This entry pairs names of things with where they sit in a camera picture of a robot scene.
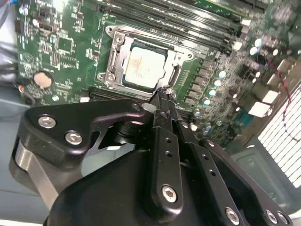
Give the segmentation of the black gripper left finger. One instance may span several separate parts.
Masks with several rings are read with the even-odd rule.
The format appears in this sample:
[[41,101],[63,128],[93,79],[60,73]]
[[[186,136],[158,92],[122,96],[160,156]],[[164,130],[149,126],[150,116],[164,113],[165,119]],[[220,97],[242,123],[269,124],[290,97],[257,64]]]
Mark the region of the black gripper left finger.
[[17,133],[15,163],[51,209],[64,189],[85,177],[82,163],[93,149],[123,142],[149,153],[146,212],[156,221],[174,220],[183,207],[179,147],[161,92],[151,106],[115,99],[28,109]]

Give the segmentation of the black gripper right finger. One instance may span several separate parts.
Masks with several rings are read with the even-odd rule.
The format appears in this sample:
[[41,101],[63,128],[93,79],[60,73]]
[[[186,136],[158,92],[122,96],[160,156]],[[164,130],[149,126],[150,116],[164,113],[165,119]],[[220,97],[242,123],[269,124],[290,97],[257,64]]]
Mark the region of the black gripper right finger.
[[285,211],[216,142],[198,141],[178,115],[176,100],[168,95],[169,112],[176,124],[192,167],[208,197],[206,217],[213,226],[292,226]]

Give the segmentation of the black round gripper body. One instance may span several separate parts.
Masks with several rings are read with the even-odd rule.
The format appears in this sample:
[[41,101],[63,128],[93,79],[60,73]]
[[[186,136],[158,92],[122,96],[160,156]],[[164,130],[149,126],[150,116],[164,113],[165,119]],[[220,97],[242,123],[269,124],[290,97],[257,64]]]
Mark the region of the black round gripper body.
[[[149,153],[132,151],[68,186],[54,202],[49,226],[156,226],[145,210]],[[173,226],[218,226],[200,180],[181,163],[183,210]]]

